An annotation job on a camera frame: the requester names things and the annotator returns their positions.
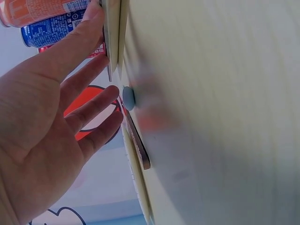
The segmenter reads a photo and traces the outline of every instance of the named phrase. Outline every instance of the blue can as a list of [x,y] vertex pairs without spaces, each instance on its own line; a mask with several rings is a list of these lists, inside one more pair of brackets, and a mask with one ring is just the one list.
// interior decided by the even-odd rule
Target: blue can
[[63,39],[82,20],[84,10],[58,15],[21,28],[22,39],[28,47],[53,45]]

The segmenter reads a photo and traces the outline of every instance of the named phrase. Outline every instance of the hand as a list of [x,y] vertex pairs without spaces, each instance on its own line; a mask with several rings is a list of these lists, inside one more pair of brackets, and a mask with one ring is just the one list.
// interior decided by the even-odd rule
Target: hand
[[114,86],[63,115],[108,64],[99,55],[63,82],[103,41],[103,20],[93,0],[72,33],[0,78],[0,217],[7,216],[2,222],[25,224],[47,210],[119,128],[123,115],[114,112],[92,133],[75,139],[118,97]]

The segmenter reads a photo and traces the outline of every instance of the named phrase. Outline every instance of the wooden panel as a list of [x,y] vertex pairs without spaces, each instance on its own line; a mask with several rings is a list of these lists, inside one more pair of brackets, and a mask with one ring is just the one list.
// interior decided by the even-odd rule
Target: wooden panel
[[296,0],[130,1],[157,225],[300,224],[299,24]]

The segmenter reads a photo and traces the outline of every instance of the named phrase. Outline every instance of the cartoon outline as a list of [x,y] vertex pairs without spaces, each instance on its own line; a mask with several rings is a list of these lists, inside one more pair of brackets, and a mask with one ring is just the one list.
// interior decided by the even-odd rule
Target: cartoon outline
[[82,222],[82,225],[86,225],[85,221],[83,220],[83,218],[79,215],[78,212],[76,212],[74,209],[70,208],[70,207],[67,207],[67,206],[64,206],[64,207],[61,207],[57,212],[54,212],[53,210],[51,209],[48,209],[47,211],[53,213],[54,215],[56,215],[57,217],[60,215],[60,212],[63,211],[63,210],[70,210],[71,212],[73,212],[75,215],[78,216],[78,218],[81,220]]
[[[104,87],[101,87],[101,86],[99,86],[99,85],[89,85],[89,86],[87,86],[87,87],[85,88],[85,90],[86,90],[87,88],[97,88],[97,89],[101,89],[102,91],[105,90]],[[122,109],[121,109],[121,106],[120,106],[120,103],[119,103],[118,99],[116,99],[115,102],[112,102],[111,105],[114,105],[114,106],[115,106],[115,109],[113,110],[113,112],[115,112],[115,111],[120,111],[120,112],[122,112]],[[87,130],[81,129],[78,133],[81,133],[81,134],[87,133],[87,134],[89,134],[89,133],[91,133],[93,130],[95,130],[96,128],[97,128],[97,127],[92,128],[92,129],[87,129]],[[119,132],[119,130],[120,130],[120,128],[113,134],[113,136],[112,136],[105,144],[109,143],[109,142],[117,135],[117,133]]]

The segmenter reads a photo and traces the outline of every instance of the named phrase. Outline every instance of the can label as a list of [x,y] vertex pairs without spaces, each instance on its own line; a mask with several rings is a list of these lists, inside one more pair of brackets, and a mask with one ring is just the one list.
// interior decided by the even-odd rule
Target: can label
[[0,18],[7,26],[22,27],[49,17],[86,9],[91,0],[4,0]]
[[[50,48],[52,45],[50,46],[45,46],[45,47],[41,47],[38,49],[39,53],[42,53],[44,51],[46,51],[48,48]],[[101,44],[91,55],[89,55],[87,58],[93,58],[97,55],[105,55],[105,43]]]
[[84,12],[66,13],[22,27],[24,43],[36,48],[55,44],[80,24]]

